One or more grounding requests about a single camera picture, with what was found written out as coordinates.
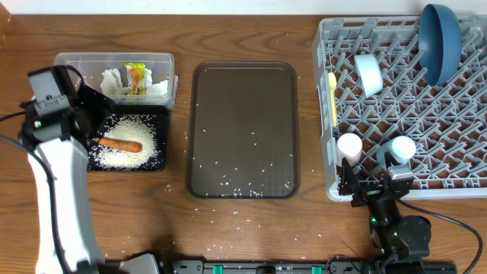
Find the white tissue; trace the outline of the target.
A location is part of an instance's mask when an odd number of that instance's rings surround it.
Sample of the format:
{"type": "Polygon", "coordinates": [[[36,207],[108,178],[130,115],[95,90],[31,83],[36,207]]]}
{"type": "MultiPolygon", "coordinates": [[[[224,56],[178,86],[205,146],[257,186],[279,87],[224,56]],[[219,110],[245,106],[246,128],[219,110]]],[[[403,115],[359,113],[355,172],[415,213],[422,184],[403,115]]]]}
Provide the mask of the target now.
{"type": "Polygon", "coordinates": [[[165,96],[168,92],[168,80],[158,83],[153,82],[152,71],[145,70],[145,95],[146,96],[165,96]]]}
{"type": "Polygon", "coordinates": [[[120,72],[117,68],[107,69],[102,73],[103,80],[100,84],[102,93],[105,95],[126,95],[127,88],[123,87],[120,72]]]}

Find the light blue plastic cup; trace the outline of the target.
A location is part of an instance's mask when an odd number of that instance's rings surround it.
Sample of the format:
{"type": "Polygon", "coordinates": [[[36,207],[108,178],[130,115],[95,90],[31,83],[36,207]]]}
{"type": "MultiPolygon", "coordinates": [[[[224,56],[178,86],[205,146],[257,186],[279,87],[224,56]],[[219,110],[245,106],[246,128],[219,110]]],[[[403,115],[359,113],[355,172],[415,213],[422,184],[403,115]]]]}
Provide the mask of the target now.
{"type": "Polygon", "coordinates": [[[389,152],[399,164],[407,164],[416,152],[414,141],[407,136],[401,135],[382,144],[376,153],[378,164],[387,169],[385,153],[389,152]]]}

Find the pink white plastic cup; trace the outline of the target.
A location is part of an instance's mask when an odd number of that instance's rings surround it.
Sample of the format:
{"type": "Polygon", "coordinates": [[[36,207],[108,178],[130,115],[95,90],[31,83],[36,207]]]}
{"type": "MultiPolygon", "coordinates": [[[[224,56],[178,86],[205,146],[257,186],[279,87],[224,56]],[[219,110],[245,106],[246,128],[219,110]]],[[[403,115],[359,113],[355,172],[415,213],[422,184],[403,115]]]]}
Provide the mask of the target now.
{"type": "Polygon", "coordinates": [[[361,158],[362,140],[354,133],[346,133],[339,137],[336,142],[337,165],[342,166],[342,159],[345,158],[349,164],[355,166],[361,158]]]}

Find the orange carrot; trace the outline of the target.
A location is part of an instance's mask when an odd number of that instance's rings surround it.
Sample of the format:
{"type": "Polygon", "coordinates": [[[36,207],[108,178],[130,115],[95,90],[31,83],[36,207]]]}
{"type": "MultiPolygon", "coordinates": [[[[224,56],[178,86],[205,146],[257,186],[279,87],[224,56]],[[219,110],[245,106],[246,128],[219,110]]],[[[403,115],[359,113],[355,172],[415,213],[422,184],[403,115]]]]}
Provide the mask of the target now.
{"type": "Polygon", "coordinates": [[[132,153],[139,153],[142,151],[142,144],[139,142],[132,142],[132,141],[125,141],[119,139],[110,139],[110,138],[95,138],[95,142],[107,146],[109,148],[127,151],[132,153]]]}

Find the yellow green snack wrapper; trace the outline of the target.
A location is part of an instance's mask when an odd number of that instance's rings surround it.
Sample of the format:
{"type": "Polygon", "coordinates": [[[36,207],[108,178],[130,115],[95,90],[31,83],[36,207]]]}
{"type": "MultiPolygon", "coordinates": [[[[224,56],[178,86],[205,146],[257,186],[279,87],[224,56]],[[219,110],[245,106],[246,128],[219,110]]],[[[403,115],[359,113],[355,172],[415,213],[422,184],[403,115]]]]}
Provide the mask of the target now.
{"type": "Polygon", "coordinates": [[[145,64],[142,62],[126,62],[127,79],[130,88],[130,95],[145,95],[145,64]]]}

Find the light blue bowl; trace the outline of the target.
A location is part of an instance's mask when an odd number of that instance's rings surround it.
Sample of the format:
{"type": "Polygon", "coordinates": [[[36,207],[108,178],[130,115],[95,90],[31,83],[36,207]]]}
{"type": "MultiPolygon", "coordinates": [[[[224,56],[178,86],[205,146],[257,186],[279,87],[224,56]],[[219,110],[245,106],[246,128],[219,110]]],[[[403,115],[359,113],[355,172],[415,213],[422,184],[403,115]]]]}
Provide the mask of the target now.
{"type": "Polygon", "coordinates": [[[365,97],[372,97],[381,91],[384,82],[376,57],[372,54],[356,55],[354,61],[365,97]]]}

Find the yellow plastic spoon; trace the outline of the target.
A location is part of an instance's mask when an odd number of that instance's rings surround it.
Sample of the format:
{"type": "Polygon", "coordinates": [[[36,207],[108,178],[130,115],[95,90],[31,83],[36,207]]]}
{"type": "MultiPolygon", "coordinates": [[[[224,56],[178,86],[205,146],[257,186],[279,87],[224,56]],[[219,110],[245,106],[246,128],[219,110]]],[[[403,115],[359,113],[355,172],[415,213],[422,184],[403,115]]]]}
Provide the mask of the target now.
{"type": "Polygon", "coordinates": [[[333,126],[337,127],[338,117],[336,111],[336,96],[335,96],[335,90],[337,88],[337,80],[333,72],[328,73],[328,80],[329,80],[329,92],[330,92],[330,103],[332,109],[333,126]]]}

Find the dark blue plate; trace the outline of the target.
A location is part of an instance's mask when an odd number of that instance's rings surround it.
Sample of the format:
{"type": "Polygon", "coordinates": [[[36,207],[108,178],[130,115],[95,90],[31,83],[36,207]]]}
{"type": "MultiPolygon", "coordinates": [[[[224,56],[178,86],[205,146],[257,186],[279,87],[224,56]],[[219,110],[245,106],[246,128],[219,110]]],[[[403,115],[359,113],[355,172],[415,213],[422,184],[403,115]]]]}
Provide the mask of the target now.
{"type": "Polygon", "coordinates": [[[420,65],[426,68],[428,85],[443,84],[458,70],[462,33],[456,14],[445,5],[428,4],[419,22],[420,65]]]}

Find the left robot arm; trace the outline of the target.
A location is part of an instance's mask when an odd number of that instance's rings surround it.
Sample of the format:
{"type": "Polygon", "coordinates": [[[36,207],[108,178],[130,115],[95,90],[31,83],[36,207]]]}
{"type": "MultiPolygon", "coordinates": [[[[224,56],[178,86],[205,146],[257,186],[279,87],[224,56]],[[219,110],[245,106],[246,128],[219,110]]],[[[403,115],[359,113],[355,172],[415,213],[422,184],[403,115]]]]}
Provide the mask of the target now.
{"type": "Polygon", "coordinates": [[[37,273],[161,273],[151,251],[109,262],[102,254],[88,197],[88,141],[111,114],[113,100],[84,82],[71,65],[29,73],[34,99],[22,105],[21,147],[37,186],[40,245],[37,273]]]}

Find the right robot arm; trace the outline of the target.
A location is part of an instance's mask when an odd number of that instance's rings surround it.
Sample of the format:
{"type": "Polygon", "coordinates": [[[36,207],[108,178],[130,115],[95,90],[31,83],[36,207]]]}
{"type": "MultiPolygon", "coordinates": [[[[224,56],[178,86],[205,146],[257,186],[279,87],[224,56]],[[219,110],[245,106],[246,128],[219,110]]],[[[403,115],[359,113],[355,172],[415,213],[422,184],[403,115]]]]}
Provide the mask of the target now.
{"type": "Polygon", "coordinates": [[[407,263],[420,264],[430,254],[431,222],[419,215],[403,216],[397,205],[409,193],[412,182],[412,171],[406,165],[393,164],[380,182],[361,183],[349,161],[342,159],[339,195],[351,196],[353,207],[368,208],[373,244],[383,252],[365,272],[404,270],[407,263]]]}

